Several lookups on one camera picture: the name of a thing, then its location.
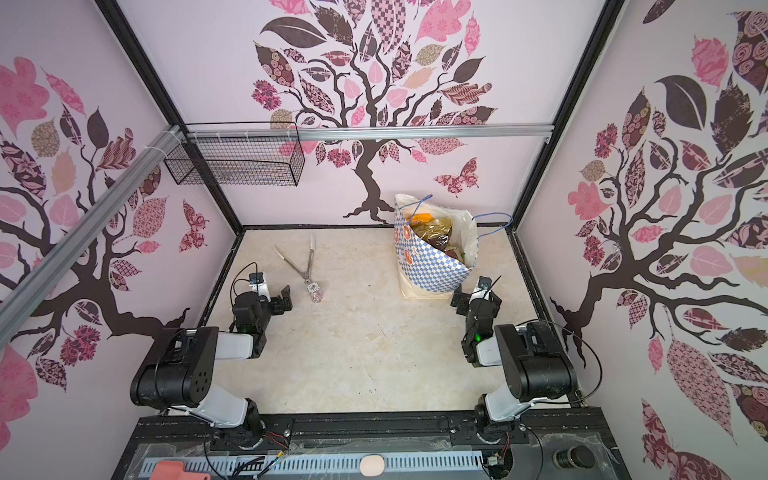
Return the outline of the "blue checkered paper bag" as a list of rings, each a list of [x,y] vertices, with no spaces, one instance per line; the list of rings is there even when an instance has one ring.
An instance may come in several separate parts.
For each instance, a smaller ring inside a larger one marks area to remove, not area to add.
[[[408,300],[448,298],[473,272],[479,255],[478,220],[467,210],[441,207],[429,195],[418,198],[397,194],[394,207],[394,240],[400,292]],[[448,245],[458,250],[452,257],[421,238],[411,221],[417,214],[451,222]]]

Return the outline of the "gold candy bag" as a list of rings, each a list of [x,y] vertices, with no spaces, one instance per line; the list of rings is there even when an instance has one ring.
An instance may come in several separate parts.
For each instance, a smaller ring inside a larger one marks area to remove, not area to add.
[[[417,237],[431,247],[455,260],[464,261],[464,250],[460,245],[459,234],[454,231],[453,220],[445,216],[433,217],[434,220],[428,223],[409,223],[410,228]]]

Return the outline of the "yellow orange snack bag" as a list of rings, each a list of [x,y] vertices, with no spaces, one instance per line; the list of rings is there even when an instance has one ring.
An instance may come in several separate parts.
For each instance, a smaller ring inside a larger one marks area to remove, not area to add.
[[[410,224],[424,224],[428,223],[434,220],[434,217],[430,213],[417,213],[414,212],[414,214],[410,217],[409,223]]]

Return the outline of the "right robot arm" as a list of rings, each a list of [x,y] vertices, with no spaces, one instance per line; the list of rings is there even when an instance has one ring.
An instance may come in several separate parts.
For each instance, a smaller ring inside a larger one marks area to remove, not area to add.
[[[481,395],[474,408],[476,435],[488,444],[512,432],[534,407],[570,405],[578,389],[575,369],[553,328],[543,319],[497,325],[501,304],[487,277],[470,293],[457,288],[451,298],[465,318],[460,342],[465,360],[475,368],[503,371],[501,386]]]

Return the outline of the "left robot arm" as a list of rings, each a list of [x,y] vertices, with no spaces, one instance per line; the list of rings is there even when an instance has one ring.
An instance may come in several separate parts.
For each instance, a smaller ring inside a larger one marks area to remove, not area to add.
[[[215,326],[163,329],[131,381],[131,401],[193,417],[243,449],[264,439],[287,447],[285,437],[268,430],[254,400],[215,382],[214,367],[218,361],[260,358],[272,317],[292,308],[288,286],[275,297],[251,290],[235,297],[230,331]]]

